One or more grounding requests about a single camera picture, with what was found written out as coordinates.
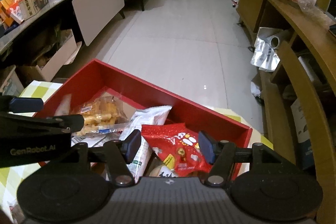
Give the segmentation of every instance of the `red bag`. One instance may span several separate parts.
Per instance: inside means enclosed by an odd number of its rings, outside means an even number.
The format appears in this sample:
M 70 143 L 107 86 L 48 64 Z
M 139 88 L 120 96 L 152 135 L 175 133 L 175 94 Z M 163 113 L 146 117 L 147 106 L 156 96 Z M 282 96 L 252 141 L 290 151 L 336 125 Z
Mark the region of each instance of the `red bag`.
M 179 177 L 186 177 L 194 171 L 210 171 L 211 165 L 200 152 L 198 136 L 184 123 L 165 126 L 143 124 L 141 135 L 160 160 Z

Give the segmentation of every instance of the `metal bolt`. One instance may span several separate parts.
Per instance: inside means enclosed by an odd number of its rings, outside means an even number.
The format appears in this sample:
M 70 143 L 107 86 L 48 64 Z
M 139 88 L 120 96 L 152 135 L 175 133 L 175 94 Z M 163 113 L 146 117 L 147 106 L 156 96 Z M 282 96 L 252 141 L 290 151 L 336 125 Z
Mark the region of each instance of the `metal bolt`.
M 221 176 L 210 176 L 208 177 L 208 182 L 211 183 L 211 184 L 221 184 L 223 183 L 224 181 L 224 178 L 222 178 Z
M 132 182 L 132 178 L 128 175 L 121 175 L 121 176 L 117 176 L 115 179 L 115 182 L 117 184 L 121 184 L 121 185 L 125 185 L 125 184 L 129 184 Z
M 63 132 L 63 133 L 70 133 L 70 130 L 67 129 L 67 128 L 63 128 L 63 129 L 61 129 L 61 132 Z

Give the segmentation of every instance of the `checkered tablecloth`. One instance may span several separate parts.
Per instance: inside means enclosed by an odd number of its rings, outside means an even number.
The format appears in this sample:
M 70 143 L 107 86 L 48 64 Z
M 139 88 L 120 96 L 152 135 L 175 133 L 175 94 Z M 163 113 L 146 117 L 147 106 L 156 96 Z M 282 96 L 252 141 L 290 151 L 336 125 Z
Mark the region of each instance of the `checkered tablecloth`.
M 25 88 L 20 97 L 41 98 L 45 102 L 61 86 L 62 84 L 58 83 L 33 81 Z M 34 112 L 20 113 L 20 115 L 31 117 Z M 0 168 L 0 206 L 10 219 L 9 204 L 16 201 L 16 191 L 19 184 L 39 168 L 39 164 Z

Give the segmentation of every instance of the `red box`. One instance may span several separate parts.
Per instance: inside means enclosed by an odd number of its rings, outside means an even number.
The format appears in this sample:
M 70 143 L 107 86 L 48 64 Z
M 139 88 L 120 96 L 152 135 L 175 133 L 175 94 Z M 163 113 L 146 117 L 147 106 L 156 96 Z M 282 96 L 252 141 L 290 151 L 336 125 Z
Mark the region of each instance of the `red box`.
M 184 122 L 186 127 L 195 133 L 205 130 L 216 140 L 228 140 L 238 147 L 247 147 L 251 137 L 252 128 L 97 59 L 92 60 L 66 81 L 46 101 L 43 110 L 35 117 L 53 116 L 66 94 L 72 94 L 73 109 L 104 92 L 137 109 L 171 105 L 173 108 L 166 123 Z M 240 166 L 241 164 L 236 164 L 233 178 L 237 176 Z

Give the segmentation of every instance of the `open cardboard box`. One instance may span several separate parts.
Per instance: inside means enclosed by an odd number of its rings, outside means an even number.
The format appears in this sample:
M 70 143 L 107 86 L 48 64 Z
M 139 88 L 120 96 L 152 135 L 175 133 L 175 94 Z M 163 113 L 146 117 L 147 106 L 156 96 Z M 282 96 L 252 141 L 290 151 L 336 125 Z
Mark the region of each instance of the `open cardboard box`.
M 63 46 L 54 54 L 54 56 L 48 61 L 48 63 L 41 69 L 36 66 L 21 66 L 20 72 L 26 77 L 27 81 L 47 81 L 50 82 L 59 69 L 68 61 L 72 54 L 77 49 L 74 35 L 71 31 L 71 35 Z
M 131 117 L 135 109 L 171 105 L 166 124 L 184 122 L 195 134 L 205 130 L 214 139 L 228 140 L 238 147 L 247 147 L 250 141 L 252 128 L 97 59 L 69 78 L 35 117 L 53 116 L 67 94 L 72 95 L 70 109 L 74 109 L 105 92 L 123 102 L 127 117 Z M 237 176 L 240 166 L 236 164 L 233 178 Z

